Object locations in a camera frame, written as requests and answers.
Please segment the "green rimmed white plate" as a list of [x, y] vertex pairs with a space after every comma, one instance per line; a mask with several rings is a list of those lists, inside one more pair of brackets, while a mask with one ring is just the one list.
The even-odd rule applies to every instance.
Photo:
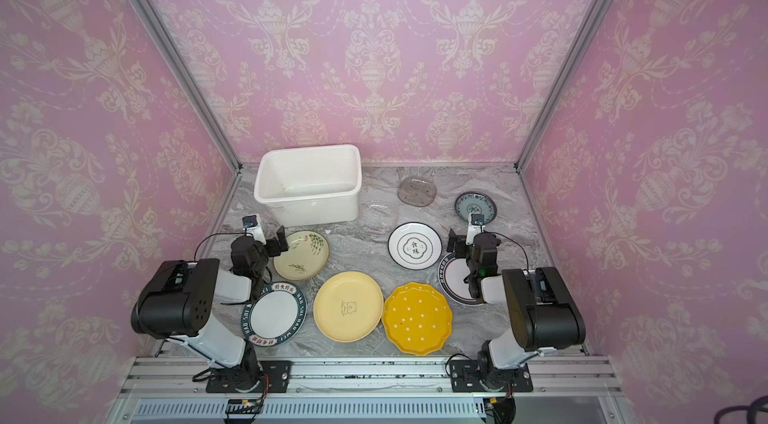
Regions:
[[255, 303], [247, 304], [240, 318], [246, 340], [257, 347], [274, 347], [292, 339], [307, 315], [303, 292], [288, 282], [267, 285]]

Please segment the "yellow polka dot plate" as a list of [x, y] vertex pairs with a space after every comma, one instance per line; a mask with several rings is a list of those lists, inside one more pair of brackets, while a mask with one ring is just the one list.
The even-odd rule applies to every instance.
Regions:
[[441, 350], [448, 341], [453, 313], [435, 288], [408, 283], [386, 299], [382, 323], [387, 338], [400, 352], [423, 357]]

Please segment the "pale yellow bear plate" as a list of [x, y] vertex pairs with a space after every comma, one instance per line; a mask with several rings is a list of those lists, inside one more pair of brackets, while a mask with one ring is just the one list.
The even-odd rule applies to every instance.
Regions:
[[380, 323], [384, 298], [379, 284], [361, 272], [342, 272], [318, 290], [313, 317], [321, 333], [340, 343], [368, 336]]

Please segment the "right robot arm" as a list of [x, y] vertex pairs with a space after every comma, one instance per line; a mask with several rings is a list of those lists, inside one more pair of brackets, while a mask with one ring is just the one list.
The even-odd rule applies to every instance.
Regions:
[[478, 365], [485, 375], [511, 371], [552, 350], [581, 345], [586, 325], [555, 267], [504, 269], [498, 266], [501, 236], [472, 226], [466, 235], [449, 233], [447, 251], [465, 261], [463, 283], [472, 300], [503, 304], [509, 327], [483, 344]]

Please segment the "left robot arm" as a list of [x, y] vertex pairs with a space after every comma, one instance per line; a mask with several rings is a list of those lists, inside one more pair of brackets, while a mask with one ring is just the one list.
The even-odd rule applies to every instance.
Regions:
[[217, 258], [163, 262], [144, 286], [131, 312], [135, 333], [170, 340], [218, 369], [237, 369], [250, 359], [246, 340], [213, 315], [213, 304], [255, 302], [265, 287], [269, 261], [289, 250], [285, 228], [266, 238], [256, 225], [238, 234], [230, 246], [232, 268]]

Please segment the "white plastic bin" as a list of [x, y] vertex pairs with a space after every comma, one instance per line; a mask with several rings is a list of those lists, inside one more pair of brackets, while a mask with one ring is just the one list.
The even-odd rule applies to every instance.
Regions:
[[285, 227], [354, 221], [359, 214], [362, 160], [351, 144], [266, 153], [253, 196]]

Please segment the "white plate red green rim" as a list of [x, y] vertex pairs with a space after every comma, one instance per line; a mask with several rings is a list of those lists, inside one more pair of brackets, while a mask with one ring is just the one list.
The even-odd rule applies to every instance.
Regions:
[[438, 281], [444, 293], [453, 301], [469, 306], [483, 303], [481, 298], [473, 298], [467, 282], [469, 269], [464, 259], [455, 257], [454, 253], [447, 253], [440, 261], [438, 267]]

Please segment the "beige willow painted plate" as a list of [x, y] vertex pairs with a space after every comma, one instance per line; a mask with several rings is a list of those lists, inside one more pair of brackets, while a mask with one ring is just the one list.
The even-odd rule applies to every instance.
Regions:
[[289, 249], [274, 258], [277, 274], [292, 282], [305, 281], [319, 274], [330, 259], [330, 246], [320, 233], [304, 230], [287, 237]]

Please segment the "white plate black emblem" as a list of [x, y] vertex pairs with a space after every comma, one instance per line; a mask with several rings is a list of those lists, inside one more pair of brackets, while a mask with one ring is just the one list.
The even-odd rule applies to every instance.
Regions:
[[393, 261], [408, 270], [424, 270], [442, 258], [442, 241], [431, 226], [408, 222], [395, 228], [388, 239], [387, 248]]

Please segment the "small blue patterned dish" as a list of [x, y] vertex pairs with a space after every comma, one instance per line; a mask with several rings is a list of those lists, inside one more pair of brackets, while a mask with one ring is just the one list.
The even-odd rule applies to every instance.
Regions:
[[473, 214], [480, 214], [483, 216], [483, 222], [488, 224], [498, 214], [493, 199], [486, 194], [475, 191], [460, 194], [454, 202], [454, 209], [463, 222], [467, 222]]

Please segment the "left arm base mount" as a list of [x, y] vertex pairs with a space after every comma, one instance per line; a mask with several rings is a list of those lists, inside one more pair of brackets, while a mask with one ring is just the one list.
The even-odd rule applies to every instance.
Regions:
[[210, 369], [205, 391], [217, 394], [284, 394], [290, 382], [291, 369], [292, 362], [289, 360], [260, 361], [254, 369], [245, 365], [234, 369]]

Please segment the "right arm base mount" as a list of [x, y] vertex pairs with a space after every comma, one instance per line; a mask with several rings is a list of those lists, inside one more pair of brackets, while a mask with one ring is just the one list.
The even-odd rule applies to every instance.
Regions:
[[527, 366], [499, 370], [476, 360], [449, 358], [445, 363], [451, 388], [456, 393], [529, 393], [534, 390]]

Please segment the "aluminium front rail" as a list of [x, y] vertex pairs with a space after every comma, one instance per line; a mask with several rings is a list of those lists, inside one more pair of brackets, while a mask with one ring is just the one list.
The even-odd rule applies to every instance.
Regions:
[[605, 357], [538, 358], [497, 390], [448, 357], [281, 358], [251, 393], [214, 393], [192, 358], [139, 358], [110, 423], [630, 423]]

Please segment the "left corner aluminium post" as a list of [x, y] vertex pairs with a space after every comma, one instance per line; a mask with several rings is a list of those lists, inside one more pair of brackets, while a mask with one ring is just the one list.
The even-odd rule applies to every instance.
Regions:
[[152, 0], [128, 0], [148, 35], [173, 73], [179, 88], [183, 91], [196, 111], [214, 144], [224, 157], [229, 168], [236, 174], [242, 170], [242, 163], [234, 147], [208, 105], [202, 88], [195, 81], [189, 66], [183, 59], [179, 47], [163, 22], [161, 14]]

